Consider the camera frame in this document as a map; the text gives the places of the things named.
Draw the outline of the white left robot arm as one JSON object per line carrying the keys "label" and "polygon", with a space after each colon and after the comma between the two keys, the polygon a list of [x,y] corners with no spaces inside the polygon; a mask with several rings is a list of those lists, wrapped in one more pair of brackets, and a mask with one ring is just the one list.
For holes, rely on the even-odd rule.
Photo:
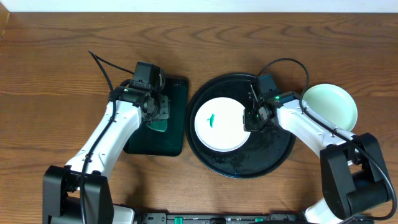
{"label": "white left robot arm", "polygon": [[113,203],[109,176],[132,134],[142,124],[169,118],[168,96],[119,86],[85,145],[43,179],[43,223],[133,223],[135,211]]}

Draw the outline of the mint plate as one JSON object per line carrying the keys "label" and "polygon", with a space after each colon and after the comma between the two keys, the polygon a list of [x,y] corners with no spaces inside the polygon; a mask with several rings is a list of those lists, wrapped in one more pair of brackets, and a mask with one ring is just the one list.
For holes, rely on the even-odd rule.
{"label": "mint plate", "polygon": [[307,90],[303,99],[309,107],[338,127],[352,131],[358,120],[358,109],[352,96],[332,84],[319,84]]}

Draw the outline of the white pinkish plate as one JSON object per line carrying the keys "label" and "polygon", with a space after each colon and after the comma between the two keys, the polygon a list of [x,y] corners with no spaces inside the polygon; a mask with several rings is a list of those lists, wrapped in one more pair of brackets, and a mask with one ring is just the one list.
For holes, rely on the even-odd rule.
{"label": "white pinkish plate", "polygon": [[237,100],[218,97],[202,104],[194,119],[197,138],[207,148],[230,152],[241,147],[250,136],[244,130],[244,106]]}

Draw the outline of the green scrub sponge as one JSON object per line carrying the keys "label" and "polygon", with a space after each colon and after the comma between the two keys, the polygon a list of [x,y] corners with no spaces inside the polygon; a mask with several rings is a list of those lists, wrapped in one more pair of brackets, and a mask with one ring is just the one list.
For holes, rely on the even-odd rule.
{"label": "green scrub sponge", "polygon": [[152,121],[151,123],[147,123],[146,126],[153,131],[162,132],[164,133],[167,130],[167,120],[158,120]]}

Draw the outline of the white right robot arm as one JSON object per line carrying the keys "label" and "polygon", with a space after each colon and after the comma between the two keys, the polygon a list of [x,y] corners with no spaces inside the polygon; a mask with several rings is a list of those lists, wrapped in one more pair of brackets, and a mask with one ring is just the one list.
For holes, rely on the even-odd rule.
{"label": "white right robot arm", "polygon": [[384,218],[395,214],[397,196],[374,136],[357,136],[334,125],[296,92],[279,90],[270,74],[256,77],[250,87],[254,103],[244,111],[245,130],[286,130],[320,158],[323,198],[306,209],[308,222],[348,223],[388,201],[392,209]]}

